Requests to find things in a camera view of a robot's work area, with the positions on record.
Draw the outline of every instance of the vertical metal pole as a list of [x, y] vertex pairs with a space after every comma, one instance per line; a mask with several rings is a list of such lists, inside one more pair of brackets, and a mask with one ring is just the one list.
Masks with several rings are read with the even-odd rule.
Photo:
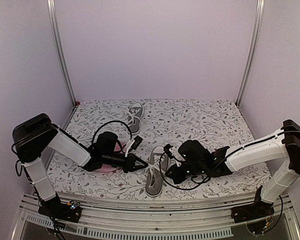
[[55, 8], [55, 1], [47, 0], [47, 5], [48, 5], [48, 12], [49, 12], [49, 17], [50, 17], [50, 23], [51, 23], [54, 43], [55, 43], [56, 51], [58, 54], [64, 83], [65, 83], [69, 98], [71, 100], [71, 103], [75, 107], [77, 104], [77, 100], [75, 97], [74, 89], [73, 89], [71, 81], [70, 81], [70, 77], [69, 77], [69, 73], [68, 73], [68, 69], [67, 69], [67, 65], [66, 65], [66, 59], [65, 59], [64, 51], [63, 51], [62, 44], [61, 44], [61, 38], [60, 38], [57, 14], [56, 14], [56, 8]]
[[251, 39], [251, 45], [250, 45], [250, 50], [249, 50], [249, 55], [245, 64], [245, 69], [239, 89], [238, 96], [236, 98], [235, 104], [240, 108], [242, 100], [244, 98], [244, 94], [246, 91], [246, 87], [248, 84], [252, 64], [254, 61], [255, 57], [255, 52], [257, 48], [257, 43], [258, 43], [258, 38], [260, 35], [260, 29], [261, 29], [261, 22], [262, 22], [262, 16], [264, 12], [264, 5], [265, 5], [265, 0], [257, 0], [257, 5], [256, 5], [256, 12], [255, 12], [255, 19], [254, 19], [254, 27], [253, 27], [253, 33], [252, 33], [252, 39]]

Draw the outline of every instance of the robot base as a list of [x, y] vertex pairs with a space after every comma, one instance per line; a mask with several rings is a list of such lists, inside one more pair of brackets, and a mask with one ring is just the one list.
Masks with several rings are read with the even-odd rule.
[[[58, 212], [58, 214], [54, 215], [53, 217], [59, 220], [78, 223], [81, 217], [81, 212], [82, 209], [79, 206], [77, 206], [75, 209], [72, 209], [67, 204], [61, 204], [61, 210]], [[39, 207], [38, 213], [51, 217], [51, 215], [49, 215], [49, 213], [42, 206]]]
[[265, 203], [261, 201], [261, 189], [262, 186], [260, 186], [256, 191], [253, 203], [236, 206], [231, 209], [231, 217], [234, 219], [235, 223], [268, 217], [275, 213], [273, 203]]

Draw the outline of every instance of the pink object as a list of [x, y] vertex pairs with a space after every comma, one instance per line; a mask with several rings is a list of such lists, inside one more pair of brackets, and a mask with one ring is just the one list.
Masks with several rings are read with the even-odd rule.
[[[114, 150], [115, 151], [119, 151], [120, 150], [120, 147], [119, 147], [118, 143], [115, 145]], [[110, 173], [110, 172], [113, 172], [113, 171], [117, 170], [118, 168], [119, 167], [112, 167], [110, 165], [103, 164], [102, 167], [100, 169], [96, 170], [96, 171], [98, 173]]]

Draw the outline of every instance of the black cable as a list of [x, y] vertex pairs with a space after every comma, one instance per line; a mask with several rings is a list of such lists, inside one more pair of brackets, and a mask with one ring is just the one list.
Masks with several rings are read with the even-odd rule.
[[284, 201], [282, 200], [282, 197], [280, 195], [279, 195], [279, 198], [280, 198], [280, 201], [281, 201], [281, 211], [280, 211], [280, 215], [279, 215], [277, 221], [275, 222], [275, 224], [271, 228], [267, 228], [264, 232], [262, 232], [263, 229], [261, 229], [260, 231], [258, 231], [258, 233], [255, 233], [254, 235], [263, 235], [265, 233], [268, 233], [278, 225], [278, 223], [281, 219], [281, 216], [283, 214], [283, 211], [284, 211]]
[[206, 181], [208, 178], [205, 177], [198, 185], [194, 186], [194, 187], [191, 187], [191, 188], [182, 188], [182, 187], [177, 187], [177, 186], [174, 186], [172, 185], [170, 182], [168, 182], [162, 172], [162, 169], [161, 169], [161, 160], [162, 160], [162, 157], [163, 155], [166, 154], [165, 152], [161, 154], [160, 156], [160, 159], [159, 159], [159, 170], [160, 170], [160, 174], [161, 174], [161, 177], [163, 179], [163, 181], [168, 184], [170, 187], [174, 188], [174, 189], [178, 189], [178, 190], [183, 190], [183, 191], [191, 191], [191, 190], [194, 190], [196, 188], [198, 188], [201, 184], [204, 184], [204, 183], [207, 183], [208, 181]]
[[129, 134], [130, 134], [130, 139], [132, 139], [132, 132], [131, 132], [129, 126], [128, 126], [125, 122], [120, 121], [120, 120], [112, 120], [112, 121], [108, 121], [108, 122], [102, 124], [102, 125], [95, 131], [95, 133], [93, 134], [93, 137], [92, 137], [91, 144], [94, 143], [95, 138], [96, 138], [96, 135], [97, 135], [97, 133], [100, 131], [100, 129], [102, 129], [104, 126], [106, 126], [106, 125], [108, 125], [108, 124], [112, 124], [112, 123], [120, 123], [120, 124], [123, 124], [123, 125], [126, 127], [126, 129], [128, 130]]
[[115, 153], [123, 153], [123, 154], [125, 154], [126, 152], [124, 151], [124, 148], [126, 147], [126, 143], [122, 146], [122, 144], [121, 144], [121, 142], [118, 140], [117, 142], [116, 142], [117, 144], [118, 144], [118, 146], [119, 146], [119, 148], [120, 148], [120, 150], [118, 150], [118, 151], [114, 151]]
[[272, 135], [272, 136], [270, 136], [270, 137], [267, 137], [267, 138], [265, 138], [265, 139], [261, 139], [261, 140], [259, 140], [259, 141], [253, 141], [253, 142], [248, 143], [247, 145], [244, 145], [242, 148], [245, 149], [245, 148], [250, 147], [250, 146], [252, 146], [252, 145], [260, 144], [260, 143], [266, 142], [266, 141], [268, 141], [268, 140], [274, 139], [275, 137], [276, 137], [276, 135]]
[[63, 234], [62, 234], [61, 232], [58, 233], [58, 234], [55, 234], [55, 236], [57, 237], [57, 239], [59, 239], [59, 240], [66, 240], [65, 237], [63, 236]]
[[17, 141], [16, 143], [12, 144], [11, 146], [11, 151], [18, 156], [17, 152], [14, 150], [14, 146], [17, 145], [19, 143], [19, 141]]
[[282, 131], [282, 132], [278, 133], [278, 136], [280, 136], [282, 134], [290, 134], [290, 133], [300, 134], [300, 131]]
[[22, 166], [22, 164], [21, 164], [21, 168], [20, 168], [20, 171], [19, 171], [19, 170], [18, 170], [18, 163], [21, 163], [21, 160], [20, 160], [20, 159], [17, 160], [17, 161], [15, 162], [15, 165], [14, 165], [14, 167], [15, 167], [15, 172], [16, 172], [16, 174], [17, 174], [18, 177], [21, 177], [22, 169], [24, 168], [24, 166]]
[[[192, 177], [191, 177], [191, 181], [192, 181], [193, 183], [195, 183], [195, 184], [200, 184], [200, 185], [201, 185], [200, 182], [197, 182], [197, 181], [194, 180], [196, 177], [198, 177], [198, 176], [192, 176]], [[211, 178], [209, 177], [209, 178], [207, 179], [207, 181], [203, 182], [203, 184], [209, 182], [210, 180], [211, 180]]]
[[272, 229], [274, 229], [275, 226], [278, 225], [278, 223], [279, 223], [279, 221], [280, 221], [280, 219], [281, 219], [282, 213], [283, 213], [283, 211], [284, 211], [284, 201], [282, 200], [282, 197], [281, 197], [280, 195], [279, 195], [279, 198], [280, 198], [280, 201], [281, 201], [281, 211], [280, 211], [280, 215], [279, 215], [279, 217], [278, 217], [278, 220], [275, 222], [275, 224], [272, 226], [272, 228], [266, 229], [266, 230], [264, 231], [264, 233], [270, 232]]

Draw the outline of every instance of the gray sandal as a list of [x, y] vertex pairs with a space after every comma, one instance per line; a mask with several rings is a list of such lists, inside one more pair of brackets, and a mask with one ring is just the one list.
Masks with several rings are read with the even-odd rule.
[[126, 111], [128, 114], [128, 122], [132, 134], [138, 134], [140, 131], [140, 122], [141, 117], [144, 114], [144, 108], [139, 102], [134, 103], [130, 106], [129, 111]]
[[[149, 165], [145, 169], [147, 173], [145, 192], [150, 197], [156, 197], [162, 190], [164, 180], [159, 170], [159, 159], [162, 153], [164, 153], [164, 147], [156, 146], [151, 152], [148, 163]], [[163, 174], [166, 172], [168, 165], [169, 158], [166, 154], [164, 154], [161, 158], [161, 171]]]

